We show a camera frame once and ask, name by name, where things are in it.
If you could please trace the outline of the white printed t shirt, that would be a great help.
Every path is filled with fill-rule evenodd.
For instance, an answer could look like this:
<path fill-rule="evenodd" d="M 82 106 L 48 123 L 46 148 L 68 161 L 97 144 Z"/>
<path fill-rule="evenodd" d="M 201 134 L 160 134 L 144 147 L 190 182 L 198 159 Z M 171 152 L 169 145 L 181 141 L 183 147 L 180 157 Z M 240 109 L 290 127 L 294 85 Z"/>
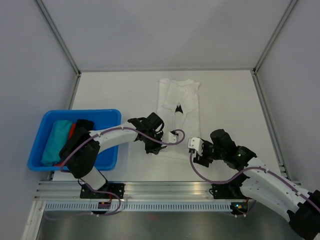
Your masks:
<path fill-rule="evenodd" d="M 159 80 L 156 114 L 164 121 L 162 141 L 171 142 L 171 132 L 174 130 L 185 132 L 182 143 L 167 146 L 159 152 L 159 156 L 177 160 L 189 157 L 188 139 L 199 137 L 201 133 L 199 87 L 200 83 L 193 79 Z"/>

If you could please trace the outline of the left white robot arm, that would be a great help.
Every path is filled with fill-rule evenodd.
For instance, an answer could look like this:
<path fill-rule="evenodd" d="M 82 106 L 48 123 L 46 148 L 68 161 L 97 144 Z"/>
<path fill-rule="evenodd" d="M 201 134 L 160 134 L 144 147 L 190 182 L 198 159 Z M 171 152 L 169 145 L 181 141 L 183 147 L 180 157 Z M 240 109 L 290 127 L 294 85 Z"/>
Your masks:
<path fill-rule="evenodd" d="M 154 112 L 102 130 L 88 131 L 80 127 L 59 152 L 61 166 L 66 166 L 75 179 L 88 185 L 98 198 L 104 198 L 109 193 L 109 183 L 95 167 L 98 155 L 114 146 L 136 141 L 144 143 L 147 154 L 157 155 L 166 148 L 161 143 L 163 128 L 163 120 Z"/>

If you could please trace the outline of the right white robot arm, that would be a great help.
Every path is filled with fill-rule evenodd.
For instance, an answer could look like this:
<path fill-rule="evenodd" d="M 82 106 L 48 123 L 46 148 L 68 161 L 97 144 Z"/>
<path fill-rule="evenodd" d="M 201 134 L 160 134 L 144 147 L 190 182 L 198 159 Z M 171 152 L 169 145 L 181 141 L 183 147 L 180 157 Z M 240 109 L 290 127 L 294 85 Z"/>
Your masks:
<path fill-rule="evenodd" d="M 223 161 L 237 173 L 228 180 L 201 179 L 214 186 L 228 187 L 231 196 L 255 200 L 283 217 L 290 228 L 304 240 L 313 240 L 320 233 L 320 192 L 298 186 L 282 175 L 271 171 L 245 146 L 236 145 L 224 129 L 210 134 L 211 141 L 199 137 L 188 140 L 189 161 L 209 167 Z"/>

